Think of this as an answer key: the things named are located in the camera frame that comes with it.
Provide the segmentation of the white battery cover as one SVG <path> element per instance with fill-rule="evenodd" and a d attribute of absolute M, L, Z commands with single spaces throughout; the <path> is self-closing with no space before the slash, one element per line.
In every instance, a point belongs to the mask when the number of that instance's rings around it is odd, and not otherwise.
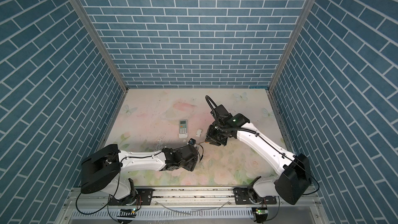
<path fill-rule="evenodd" d="M 198 129 L 196 132 L 196 136 L 200 137 L 202 135 L 203 130 L 202 129 Z"/>

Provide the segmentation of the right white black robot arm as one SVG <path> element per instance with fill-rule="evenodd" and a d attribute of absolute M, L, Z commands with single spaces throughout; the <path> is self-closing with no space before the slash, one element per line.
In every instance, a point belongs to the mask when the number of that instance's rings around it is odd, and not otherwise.
<path fill-rule="evenodd" d="M 248 186 L 248 193 L 254 202 L 268 196 L 279 196 L 295 205 L 312 183 L 309 159 L 304 154 L 295 155 L 277 145 L 242 114 L 218 117 L 209 126 L 205 142 L 225 146 L 229 138 L 249 146 L 277 174 L 276 179 L 258 176 Z"/>

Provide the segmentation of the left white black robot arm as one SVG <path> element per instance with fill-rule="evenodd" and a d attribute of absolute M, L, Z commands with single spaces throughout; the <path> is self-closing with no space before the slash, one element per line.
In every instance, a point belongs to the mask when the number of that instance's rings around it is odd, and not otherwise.
<path fill-rule="evenodd" d="M 102 191 L 117 200 L 134 197 L 134 183 L 130 178 L 123 179 L 123 173 L 174 171 L 180 168 L 192 172 L 199 158 L 192 144 L 153 152 L 129 152 L 120 150 L 117 144 L 111 144 L 83 159 L 80 190 L 85 195 Z"/>

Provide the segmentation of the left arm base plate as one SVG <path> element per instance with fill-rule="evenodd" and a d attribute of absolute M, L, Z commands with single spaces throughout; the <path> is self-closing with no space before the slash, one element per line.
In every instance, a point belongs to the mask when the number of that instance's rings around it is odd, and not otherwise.
<path fill-rule="evenodd" d="M 110 197 L 109 204 L 110 206 L 143 206 L 150 205 L 152 201 L 154 190 L 151 188 L 138 188 L 135 189 L 135 193 L 127 196 L 121 200 L 117 200 L 114 197 Z"/>

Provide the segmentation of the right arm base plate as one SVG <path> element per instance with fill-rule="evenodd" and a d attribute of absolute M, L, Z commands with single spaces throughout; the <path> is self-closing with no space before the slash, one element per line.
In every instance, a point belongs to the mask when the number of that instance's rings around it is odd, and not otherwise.
<path fill-rule="evenodd" d="M 235 187 L 233 188 L 236 205 L 249 204 L 277 204 L 276 197 L 266 196 L 260 197 L 251 187 Z"/>

